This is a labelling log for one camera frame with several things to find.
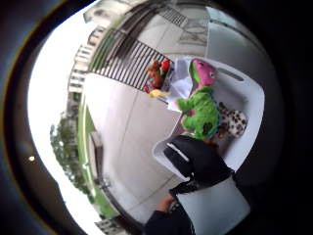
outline green lawn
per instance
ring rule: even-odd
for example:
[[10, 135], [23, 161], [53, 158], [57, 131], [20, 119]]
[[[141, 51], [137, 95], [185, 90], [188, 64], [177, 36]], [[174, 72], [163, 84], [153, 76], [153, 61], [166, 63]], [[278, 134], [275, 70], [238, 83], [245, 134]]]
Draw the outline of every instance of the green lawn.
[[[85, 104], [84, 96], [82, 96], [78, 113], [78, 157], [81, 165], [89, 163], [88, 135], [94, 130], [94, 123]], [[117, 216], [118, 212], [111, 206], [104, 193], [94, 183], [94, 177], [89, 164], [83, 168], [83, 177], [88, 183], [89, 188], [92, 189], [92, 196], [95, 201], [94, 205], [99, 207], [101, 214], [107, 218]]]

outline black sleeve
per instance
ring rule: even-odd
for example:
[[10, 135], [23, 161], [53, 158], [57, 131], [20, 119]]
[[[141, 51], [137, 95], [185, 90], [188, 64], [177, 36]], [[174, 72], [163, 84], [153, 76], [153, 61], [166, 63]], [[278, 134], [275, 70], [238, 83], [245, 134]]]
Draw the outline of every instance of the black sleeve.
[[168, 220], [168, 214], [162, 211], [154, 211], [145, 225], [147, 235], [169, 235], [173, 224]]
[[173, 214], [155, 211], [145, 225], [146, 235], [191, 235], [191, 225], [183, 209]]

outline railing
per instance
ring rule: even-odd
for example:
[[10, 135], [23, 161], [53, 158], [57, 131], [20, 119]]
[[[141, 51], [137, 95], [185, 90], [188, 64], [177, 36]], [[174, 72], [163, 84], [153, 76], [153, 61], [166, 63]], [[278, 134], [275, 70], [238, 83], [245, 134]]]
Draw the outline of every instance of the railing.
[[165, 60], [160, 52], [117, 29], [109, 29], [89, 71], [143, 90], [151, 60]]

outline red object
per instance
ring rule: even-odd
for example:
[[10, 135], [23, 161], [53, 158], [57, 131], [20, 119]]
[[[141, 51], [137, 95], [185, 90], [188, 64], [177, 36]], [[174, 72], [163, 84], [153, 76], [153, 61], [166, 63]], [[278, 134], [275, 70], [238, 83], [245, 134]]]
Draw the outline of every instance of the red object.
[[167, 72], [169, 69], [169, 60], [166, 59], [166, 60], [162, 61], [160, 63], [160, 67], [162, 68], [163, 71]]

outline stuffed toy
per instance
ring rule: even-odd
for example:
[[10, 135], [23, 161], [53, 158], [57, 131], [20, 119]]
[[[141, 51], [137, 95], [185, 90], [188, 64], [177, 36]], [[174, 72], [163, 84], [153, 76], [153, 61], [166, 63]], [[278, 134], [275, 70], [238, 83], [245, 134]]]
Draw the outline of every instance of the stuffed toy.
[[210, 87], [204, 86], [188, 99], [176, 101], [180, 111], [192, 111], [191, 116], [183, 115], [181, 123], [187, 131], [194, 131], [193, 137], [196, 139], [210, 138], [219, 124], [219, 112], [210, 92]]
[[211, 90], [215, 68], [194, 59], [190, 64], [190, 75], [198, 87], [188, 99], [178, 99], [176, 104], [182, 112], [192, 111], [191, 116], [183, 115], [181, 119], [184, 129], [194, 131], [193, 137], [204, 140], [210, 138], [219, 125], [219, 112]]
[[170, 61], [168, 59], [162, 61], [161, 63], [157, 60], [153, 60], [151, 62], [147, 68], [149, 79], [144, 86], [146, 93], [150, 94], [151, 91], [162, 87], [169, 67]]
[[246, 129], [246, 116], [238, 110], [229, 110], [223, 102], [219, 103], [221, 125], [218, 130], [218, 138], [222, 139], [227, 132], [233, 137], [241, 136]]

